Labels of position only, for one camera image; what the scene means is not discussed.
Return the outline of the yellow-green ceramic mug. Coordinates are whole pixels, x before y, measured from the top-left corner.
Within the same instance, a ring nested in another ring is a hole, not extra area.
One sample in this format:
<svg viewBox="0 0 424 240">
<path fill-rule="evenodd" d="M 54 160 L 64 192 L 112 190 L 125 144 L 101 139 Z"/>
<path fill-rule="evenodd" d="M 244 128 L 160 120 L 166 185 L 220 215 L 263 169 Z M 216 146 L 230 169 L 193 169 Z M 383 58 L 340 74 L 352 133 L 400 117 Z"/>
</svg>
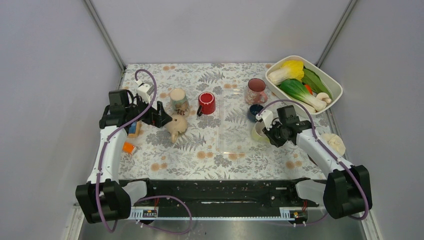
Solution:
<svg viewBox="0 0 424 240">
<path fill-rule="evenodd" d="M 251 130 L 251 139 L 255 142 L 269 144 L 270 140 L 264 134 L 263 129 L 265 128 L 265 124 L 263 121 L 258 121 L 254 124 L 254 127 Z"/>
</svg>

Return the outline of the blue ribbed ceramic mug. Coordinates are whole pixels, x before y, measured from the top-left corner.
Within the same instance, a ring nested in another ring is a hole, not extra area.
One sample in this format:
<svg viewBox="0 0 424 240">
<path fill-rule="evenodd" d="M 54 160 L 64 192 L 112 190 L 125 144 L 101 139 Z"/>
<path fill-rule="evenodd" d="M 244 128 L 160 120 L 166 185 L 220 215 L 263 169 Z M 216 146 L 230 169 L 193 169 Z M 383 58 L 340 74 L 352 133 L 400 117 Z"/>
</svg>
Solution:
<svg viewBox="0 0 424 240">
<path fill-rule="evenodd" d="M 257 115 L 260 111 L 262 111 L 262 110 L 263 110 L 263 108 L 264 108 L 264 106 L 263 106 L 263 105 L 260 105 L 260 104 L 253 104 L 253 105 L 251 105 L 251 106 L 249 107 L 248 111 L 247 111 L 247 119 L 248 119 L 250 122 L 255 123 L 255 122 L 257 121 L 257 120 L 256 120 L 256 115 Z"/>
</svg>

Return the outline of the pink patterned mug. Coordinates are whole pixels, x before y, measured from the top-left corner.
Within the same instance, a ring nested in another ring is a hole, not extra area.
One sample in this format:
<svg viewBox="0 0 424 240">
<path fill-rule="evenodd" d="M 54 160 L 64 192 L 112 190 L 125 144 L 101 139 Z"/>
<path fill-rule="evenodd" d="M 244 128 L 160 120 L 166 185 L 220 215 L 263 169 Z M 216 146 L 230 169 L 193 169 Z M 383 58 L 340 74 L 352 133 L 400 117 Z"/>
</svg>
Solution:
<svg viewBox="0 0 424 240">
<path fill-rule="evenodd" d="M 264 104 L 268 101 L 268 96 L 265 93 L 267 85 L 259 78 L 252 78 L 247 83 L 244 100 L 249 105 Z"/>
</svg>

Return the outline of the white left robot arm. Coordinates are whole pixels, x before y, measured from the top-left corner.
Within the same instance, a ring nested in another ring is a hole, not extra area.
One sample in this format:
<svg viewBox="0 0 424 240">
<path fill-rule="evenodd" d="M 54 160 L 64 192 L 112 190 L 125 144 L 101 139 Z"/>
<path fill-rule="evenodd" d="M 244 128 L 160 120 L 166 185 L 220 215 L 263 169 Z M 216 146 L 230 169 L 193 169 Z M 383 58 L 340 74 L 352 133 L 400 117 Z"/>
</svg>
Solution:
<svg viewBox="0 0 424 240">
<path fill-rule="evenodd" d="M 109 105 L 99 121 L 100 144 L 92 172 L 87 182 L 75 190 L 78 204 L 90 224 L 127 219 L 137 201 L 144 206 L 154 202 L 155 192 L 144 180 L 120 185 L 121 154 L 132 123 L 142 121 L 161 128 L 172 121 L 161 101 L 152 107 L 141 96 L 125 89 L 110 91 L 108 97 Z"/>
</svg>

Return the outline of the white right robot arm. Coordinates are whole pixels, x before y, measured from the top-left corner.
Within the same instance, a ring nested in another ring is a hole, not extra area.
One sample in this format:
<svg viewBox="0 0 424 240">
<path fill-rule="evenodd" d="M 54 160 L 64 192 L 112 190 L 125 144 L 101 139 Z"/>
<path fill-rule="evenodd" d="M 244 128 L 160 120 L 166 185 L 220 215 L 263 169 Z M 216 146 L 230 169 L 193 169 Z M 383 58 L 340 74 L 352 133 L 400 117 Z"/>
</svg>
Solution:
<svg viewBox="0 0 424 240">
<path fill-rule="evenodd" d="M 305 200 L 324 206 L 334 219 L 350 217 L 365 220 L 372 209 L 370 173 L 363 165 L 353 165 L 325 142 L 317 132 L 312 118 L 300 120 L 294 106 L 277 109 L 278 117 L 264 108 L 256 120 L 264 124 L 262 132 L 271 145 L 281 147 L 292 142 L 307 153 L 326 175 L 326 182 L 300 180 L 287 191 L 287 201 L 293 206 Z"/>
</svg>

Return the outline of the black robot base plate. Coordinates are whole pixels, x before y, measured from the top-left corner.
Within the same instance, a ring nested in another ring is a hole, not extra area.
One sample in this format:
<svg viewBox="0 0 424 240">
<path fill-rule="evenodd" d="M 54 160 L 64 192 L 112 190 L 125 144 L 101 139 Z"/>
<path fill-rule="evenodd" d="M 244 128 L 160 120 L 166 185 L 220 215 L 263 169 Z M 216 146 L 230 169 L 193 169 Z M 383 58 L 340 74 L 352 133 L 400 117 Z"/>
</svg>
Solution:
<svg viewBox="0 0 424 240">
<path fill-rule="evenodd" d="M 145 178 L 147 197 L 135 207 L 155 210 L 158 219 L 270 220 L 282 210 L 318 204 L 297 196 L 295 180 L 153 180 Z"/>
</svg>

